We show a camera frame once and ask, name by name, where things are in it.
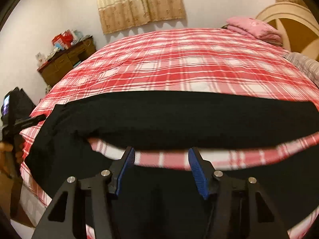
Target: phone screen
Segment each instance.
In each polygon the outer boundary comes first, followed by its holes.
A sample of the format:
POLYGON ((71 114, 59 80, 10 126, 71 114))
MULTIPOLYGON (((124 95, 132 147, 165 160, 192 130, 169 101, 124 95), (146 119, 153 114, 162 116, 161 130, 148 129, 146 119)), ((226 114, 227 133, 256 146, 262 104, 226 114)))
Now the phone screen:
POLYGON ((9 113, 9 96, 7 96, 5 99, 4 99, 4 102, 3 102, 3 115, 6 115, 9 113))

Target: hand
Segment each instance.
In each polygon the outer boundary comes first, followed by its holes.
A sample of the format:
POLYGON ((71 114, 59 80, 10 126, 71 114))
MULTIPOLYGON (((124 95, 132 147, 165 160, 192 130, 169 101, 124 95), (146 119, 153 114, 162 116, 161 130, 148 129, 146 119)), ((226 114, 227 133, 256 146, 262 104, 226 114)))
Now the hand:
MULTIPOLYGON (((23 159, 22 159, 23 143, 20 144, 19 148, 21 149, 21 151, 16 152, 15 157, 16 157, 17 163, 21 164, 23 162, 23 159)), ((9 169, 6 166, 6 162, 5 162, 5 152, 11 152, 12 149, 13 149, 12 145, 0 142, 0 171, 5 172, 6 175, 9 174, 9 169)))

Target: cream headboard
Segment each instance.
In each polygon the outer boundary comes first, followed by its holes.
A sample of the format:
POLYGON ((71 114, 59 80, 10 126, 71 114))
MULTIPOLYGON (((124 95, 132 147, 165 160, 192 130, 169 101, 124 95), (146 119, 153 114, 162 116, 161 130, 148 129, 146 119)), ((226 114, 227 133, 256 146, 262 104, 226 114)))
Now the cream headboard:
POLYGON ((269 23, 283 34, 283 47, 319 59, 319 24, 310 10, 290 2, 268 6, 256 19, 269 23))

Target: screw head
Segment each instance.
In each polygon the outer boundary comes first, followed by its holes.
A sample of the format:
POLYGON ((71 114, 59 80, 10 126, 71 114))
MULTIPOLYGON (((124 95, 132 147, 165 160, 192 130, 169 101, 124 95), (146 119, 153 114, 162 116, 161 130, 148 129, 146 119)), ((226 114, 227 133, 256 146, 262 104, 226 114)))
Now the screw head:
POLYGON ((109 176, 111 174, 111 172, 109 170, 104 170, 104 171, 101 171, 101 175, 102 176, 109 176))
POLYGON ((74 176, 70 176, 68 179, 67 179, 68 183, 72 183, 72 182, 75 182, 75 177, 74 176))
POLYGON ((223 172, 222 171, 214 171, 214 175, 216 177, 222 177, 223 176, 223 172))
POLYGON ((248 181, 252 184, 255 184, 257 182, 257 179, 255 177, 249 177, 248 181))

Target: curtain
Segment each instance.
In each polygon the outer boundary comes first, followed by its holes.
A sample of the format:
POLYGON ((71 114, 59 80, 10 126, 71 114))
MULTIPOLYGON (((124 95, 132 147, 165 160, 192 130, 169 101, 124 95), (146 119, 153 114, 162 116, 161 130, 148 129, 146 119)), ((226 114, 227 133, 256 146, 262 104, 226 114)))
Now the curtain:
POLYGON ((97 0, 104 34, 148 22, 185 18, 182 0, 97 0))

